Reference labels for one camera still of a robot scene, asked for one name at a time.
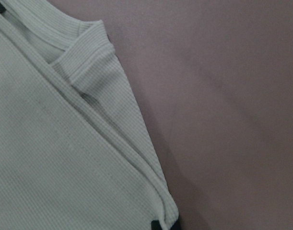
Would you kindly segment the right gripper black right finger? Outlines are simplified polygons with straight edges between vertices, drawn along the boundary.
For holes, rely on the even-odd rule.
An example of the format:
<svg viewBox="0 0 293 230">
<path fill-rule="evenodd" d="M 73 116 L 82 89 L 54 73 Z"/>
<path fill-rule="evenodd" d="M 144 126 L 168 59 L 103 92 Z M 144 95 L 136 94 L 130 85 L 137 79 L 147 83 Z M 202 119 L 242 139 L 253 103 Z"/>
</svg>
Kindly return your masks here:
<svg viewBox="0 0 293 230">
<path fill-rule="evenodd" d="M 181 230 L 180 219 L 178 218 L 172 226 L 172 230 Z"/>
</svg>

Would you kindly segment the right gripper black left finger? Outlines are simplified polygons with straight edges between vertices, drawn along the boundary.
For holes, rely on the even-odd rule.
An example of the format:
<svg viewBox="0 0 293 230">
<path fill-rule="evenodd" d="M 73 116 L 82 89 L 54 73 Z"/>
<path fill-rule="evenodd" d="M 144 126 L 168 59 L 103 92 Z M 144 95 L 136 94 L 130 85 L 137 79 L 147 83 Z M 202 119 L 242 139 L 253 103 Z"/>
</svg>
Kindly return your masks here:
<svg viewBox="0 0 293 230">
<path fill-rule="evenodd" d="M 158 220 L 151 221 L 151 230 L 162 230 L 161 224 Z"/>
</svg>

